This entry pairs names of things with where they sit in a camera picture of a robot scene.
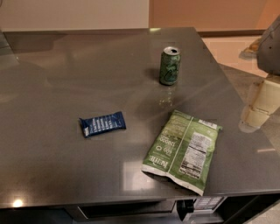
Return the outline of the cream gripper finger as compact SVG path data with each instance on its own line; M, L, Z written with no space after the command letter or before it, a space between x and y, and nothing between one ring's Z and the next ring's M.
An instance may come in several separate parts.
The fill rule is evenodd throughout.
M245 133L259 130L279 108L280 76L269 74L250 86L247 104L241 112L240 130Z

